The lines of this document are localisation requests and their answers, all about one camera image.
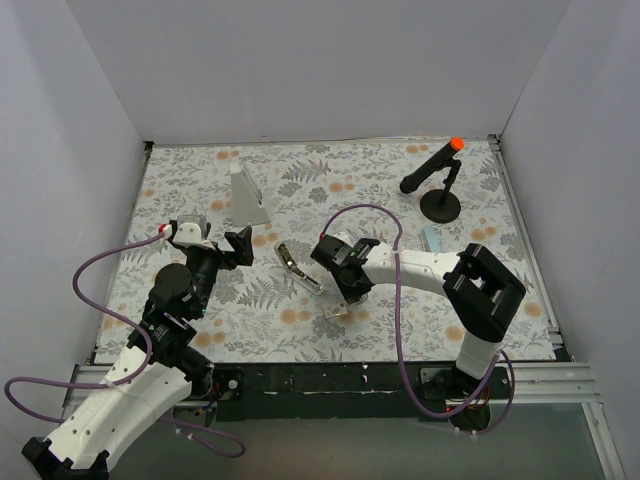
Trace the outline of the white staple box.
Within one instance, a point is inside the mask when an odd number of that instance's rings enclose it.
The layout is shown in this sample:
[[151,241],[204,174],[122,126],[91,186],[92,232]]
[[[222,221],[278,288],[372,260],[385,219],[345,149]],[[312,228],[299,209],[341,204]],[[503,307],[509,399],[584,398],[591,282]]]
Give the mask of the white staple box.
[[326,319],[341,317],[347,314],[348,309],[343,302],[324,307],[324,316]]

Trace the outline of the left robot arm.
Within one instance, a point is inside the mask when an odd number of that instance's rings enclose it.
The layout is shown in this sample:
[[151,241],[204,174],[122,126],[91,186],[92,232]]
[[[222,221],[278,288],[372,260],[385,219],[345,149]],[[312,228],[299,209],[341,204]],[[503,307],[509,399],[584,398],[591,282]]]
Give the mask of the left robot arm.
[[162,267],[140,322],[108,373],[84,385],[87,398],[44,438],[22,449],[42,479],[106,479],[124,452],[180,401],[205,398],[213,387],[214,366],[190,343],[191,321],[204,316],[221,270],[254,261],[252,229],[227,232],[230,250],[208,240],[210,223],[184,216],[160,227],[185,256]]

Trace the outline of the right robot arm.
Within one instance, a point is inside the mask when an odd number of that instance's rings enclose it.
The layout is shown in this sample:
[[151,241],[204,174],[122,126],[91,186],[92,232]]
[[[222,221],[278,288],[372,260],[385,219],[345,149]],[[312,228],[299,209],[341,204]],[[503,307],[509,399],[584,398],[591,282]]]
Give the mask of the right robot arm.
[[459,253],[398,251],[376,239],[350,245],[324,234],[311,258],[331,274],[349,304],[377,285],[391,284],[448,299],[465,329],[451,388],[469,398],[486,389],[487,371],[526,294],[523,283],[489,249],[471,243]]

